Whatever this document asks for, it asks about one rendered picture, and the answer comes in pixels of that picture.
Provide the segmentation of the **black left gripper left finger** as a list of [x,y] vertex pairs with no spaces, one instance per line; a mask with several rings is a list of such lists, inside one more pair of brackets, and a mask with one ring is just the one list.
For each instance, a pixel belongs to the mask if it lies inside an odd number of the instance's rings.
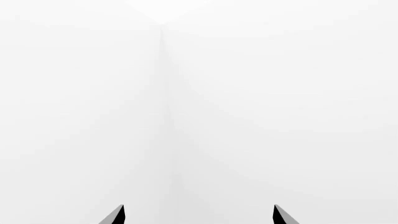
[[125,219],[126,214],[124,210],[124,205],[119,205],[98,224],[124,224]]

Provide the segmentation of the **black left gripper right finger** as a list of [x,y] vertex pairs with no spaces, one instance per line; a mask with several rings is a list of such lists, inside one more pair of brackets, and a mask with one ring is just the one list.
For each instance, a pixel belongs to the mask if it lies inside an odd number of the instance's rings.
[[274,224],[300,224],[279,205],[274,205],[272,219]]

